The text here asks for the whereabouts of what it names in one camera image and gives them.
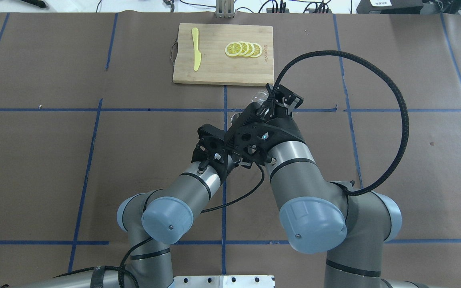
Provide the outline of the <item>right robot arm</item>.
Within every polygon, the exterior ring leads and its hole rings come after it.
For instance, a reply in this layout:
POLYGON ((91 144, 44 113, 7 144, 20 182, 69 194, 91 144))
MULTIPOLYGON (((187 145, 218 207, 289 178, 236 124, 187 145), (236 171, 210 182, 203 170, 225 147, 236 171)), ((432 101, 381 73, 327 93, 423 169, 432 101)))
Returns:
POLYGON ((351 182, 326 182, 292 114, 277 110, 256 118, 253 102, 232 117, 225 135, 245 155, 265 152, 264 165, 289 244, 304 254, 326 253, 326 288, 425 288, 414 281, 382 279, 386 241, 402 227, 402 213, 386 195, 355 195, 351 182))

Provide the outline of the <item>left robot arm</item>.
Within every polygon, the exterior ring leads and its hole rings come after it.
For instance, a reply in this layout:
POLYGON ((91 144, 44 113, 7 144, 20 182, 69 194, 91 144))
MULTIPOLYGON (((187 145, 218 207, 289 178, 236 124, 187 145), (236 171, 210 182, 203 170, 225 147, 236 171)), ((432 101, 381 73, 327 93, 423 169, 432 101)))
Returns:
POLYGON ((225 131, 210 124, 198 129, 191 164, 167 188, 139 193, 117 211, 129 250, 117 266, 74 270, 28 288, 172 288, 170 246, 186 234, 240 161, 224 142, 225 131))

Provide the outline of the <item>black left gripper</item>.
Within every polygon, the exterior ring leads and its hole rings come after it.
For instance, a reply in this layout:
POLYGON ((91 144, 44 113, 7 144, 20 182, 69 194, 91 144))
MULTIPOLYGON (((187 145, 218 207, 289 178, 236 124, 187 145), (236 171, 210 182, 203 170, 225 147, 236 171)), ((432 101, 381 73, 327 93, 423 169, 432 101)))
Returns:
POLYGON ((239 156, 226 148, 225 131, 204 124, 198 128, 197 133, 199 140, 192 154, 192 162, 207 162, 207 166, 216 170, 220 180, 226 180, 239 165, 239 156))

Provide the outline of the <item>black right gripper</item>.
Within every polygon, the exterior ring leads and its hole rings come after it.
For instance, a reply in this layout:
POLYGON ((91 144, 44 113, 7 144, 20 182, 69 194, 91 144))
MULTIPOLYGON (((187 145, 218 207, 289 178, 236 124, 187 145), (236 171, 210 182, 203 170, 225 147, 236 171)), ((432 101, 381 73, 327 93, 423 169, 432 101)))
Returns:
POLYGON ((260 104, 249 104, 224 135, 224 149, 238 156, 242 166, 277 168, 284 162, 307 158, 307 144, 285 106, 274 105, 263 116, 260 104))

